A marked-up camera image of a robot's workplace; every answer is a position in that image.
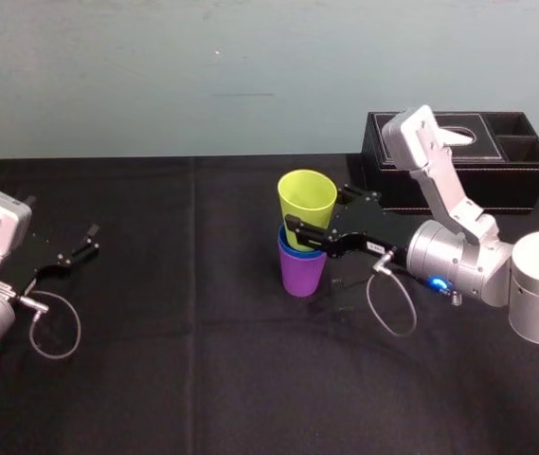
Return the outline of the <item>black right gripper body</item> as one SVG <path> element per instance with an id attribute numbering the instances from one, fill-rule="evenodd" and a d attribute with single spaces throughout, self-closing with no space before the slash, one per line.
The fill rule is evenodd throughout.
<path id="1" fill-rule="evenodd" d="M 381 258 L 393 253 L 391 263 L 406 268 L 407 251 L 422 221 L 412 216 L 384 211 L 378 203 L 360 200 L 340 206 L 332 218 L 330 234 L 331 258 L 340 258 L 353 251 Z"/>

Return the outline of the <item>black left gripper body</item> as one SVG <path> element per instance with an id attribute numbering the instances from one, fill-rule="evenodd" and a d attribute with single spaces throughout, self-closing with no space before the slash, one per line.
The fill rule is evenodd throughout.
<path id="1" fill-rule="evenodd" d="M 0 266 L 0 282 L 25 295 L 43 280 L 68 273 L 69 264 L 57 246 L 41 234 L 28 234 Z"/>

